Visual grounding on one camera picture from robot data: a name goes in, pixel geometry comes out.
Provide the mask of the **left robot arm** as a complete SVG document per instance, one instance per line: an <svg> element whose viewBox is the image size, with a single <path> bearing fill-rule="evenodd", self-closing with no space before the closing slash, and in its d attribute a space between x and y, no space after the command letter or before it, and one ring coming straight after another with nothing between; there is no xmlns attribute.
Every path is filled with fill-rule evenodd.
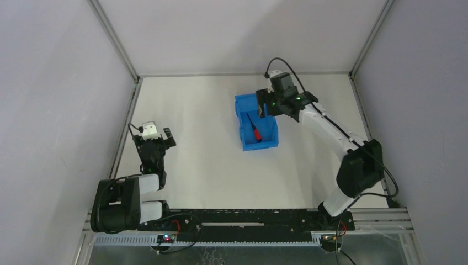
<svg viewBox="0 0 468 265"><path fill-rule="evenodd" d="M118 234L163 217L163 200L142 199L166 185L164 157L176 142L169 128L163 131L164 136L154 124L147 124L139 135L132 136L141 160L139 174L99 182L90 218L92 231Z"/></svg>

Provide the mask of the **red black screwdriver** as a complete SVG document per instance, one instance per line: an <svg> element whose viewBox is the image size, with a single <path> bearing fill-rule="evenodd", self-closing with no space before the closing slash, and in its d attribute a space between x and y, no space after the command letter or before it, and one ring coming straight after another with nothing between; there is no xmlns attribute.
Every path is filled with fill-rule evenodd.
<svg viewBox="0 0 468 265"><path fill-rule="evenodd" d="M252 130L253 130L253 135L254 135L256 141L261 142L262 141L262 136L261 136L259 130L257 129L257 127L255 126L255 124L253 123L253 121L252 121L252 119L251 119L251 117L250 117L250 115L248 113L247 113L247 117L248 117L249 122L251 124Z"/></svg>

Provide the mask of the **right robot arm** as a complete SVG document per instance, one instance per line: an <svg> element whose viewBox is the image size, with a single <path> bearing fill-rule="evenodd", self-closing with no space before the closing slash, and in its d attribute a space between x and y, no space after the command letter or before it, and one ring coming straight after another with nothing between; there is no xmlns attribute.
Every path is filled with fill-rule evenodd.
<svg viewBox="0 0 468 265"><path fill-rule="evenodd" d="M258 116L293 118L328 144L339 159L336 187L318 206L322 220L339 222L343 213L383 178L381 144L363 139L332 118L317 97L299 91L303 86L296 86L291 74L274 70L264 77L268 87L256 91Z"/></svg>

